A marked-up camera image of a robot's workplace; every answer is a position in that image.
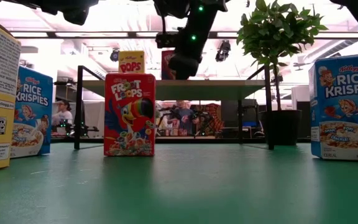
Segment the toucan sam cartoon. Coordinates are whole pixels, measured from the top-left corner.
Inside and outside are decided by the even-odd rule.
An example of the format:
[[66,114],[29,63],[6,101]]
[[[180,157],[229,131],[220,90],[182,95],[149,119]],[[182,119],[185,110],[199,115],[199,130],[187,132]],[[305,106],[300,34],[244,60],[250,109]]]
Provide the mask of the toucan sam cartoon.
[[[131,133],[133,132],[132,127],[135,125],[137,118],[146,116],[152,119],[154,116],[154,106],[152,101],[148,98],[140,98],[123,107],[118,105],[117,109],[120,110],[120,114],[115,113],[112,100],[109,100],[109,109],[106,110],[104,114],[104,123],[108,129],[116,130],[118,133],[123,131]],[[119,119],[124,122],[124,126],[121,126]],[[143,127],[139,132],[143,136],[145,127]]]

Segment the tree trunk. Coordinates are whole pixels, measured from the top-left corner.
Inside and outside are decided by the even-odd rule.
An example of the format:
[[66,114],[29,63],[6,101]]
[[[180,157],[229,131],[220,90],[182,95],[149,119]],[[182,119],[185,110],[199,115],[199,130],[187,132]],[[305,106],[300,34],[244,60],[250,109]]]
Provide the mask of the tree trunk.
[[278,71],[277,71],[277,64],[273,65],[273,72],[274,72],[274,80],[275,80],[275,86],[276,86],[276,97],[277,97],[277,110],[281,110],[281,98],[280,98],[280,89],[278,87],[279,81],[278,81]]

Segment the black plant pot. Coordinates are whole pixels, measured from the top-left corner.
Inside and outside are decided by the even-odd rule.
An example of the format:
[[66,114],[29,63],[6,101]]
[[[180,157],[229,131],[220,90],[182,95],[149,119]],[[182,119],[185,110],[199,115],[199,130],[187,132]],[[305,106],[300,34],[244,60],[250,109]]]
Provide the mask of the black plant pot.
[[302,116],[300,110],[272,111],[270,130],[268,131],[267,112],[260,112],[261,122],[267,142],[273,141],[279,146],[294,146],[298,138],[298,126]]

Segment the cereal bowl image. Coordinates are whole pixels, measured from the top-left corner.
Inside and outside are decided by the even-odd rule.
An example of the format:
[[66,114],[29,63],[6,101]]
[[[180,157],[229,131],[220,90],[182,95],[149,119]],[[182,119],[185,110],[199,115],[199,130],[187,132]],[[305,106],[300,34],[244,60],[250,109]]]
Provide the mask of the cereal bowl image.
[[14,157],[34,156],[39,153],[44,141],[43,134],[26,124],[13,124],[11,155]]
[[358,124],[344,121],[321,122],[320,143],[325,148],[358,150]]

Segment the man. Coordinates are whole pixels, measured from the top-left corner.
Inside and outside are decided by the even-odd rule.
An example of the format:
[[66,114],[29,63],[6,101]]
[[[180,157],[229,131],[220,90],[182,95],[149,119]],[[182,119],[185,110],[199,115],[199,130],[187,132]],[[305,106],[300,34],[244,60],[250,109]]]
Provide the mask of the man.
[[187,108],[185,101],[177,100],[177,106],[175,112],[178,115],[178,118],[180,118],[179,129],[186,130],[187,135],[193,135],[193,124],[198,124],[200,120],[198,118],[191,119],[194,115],[194,111]]

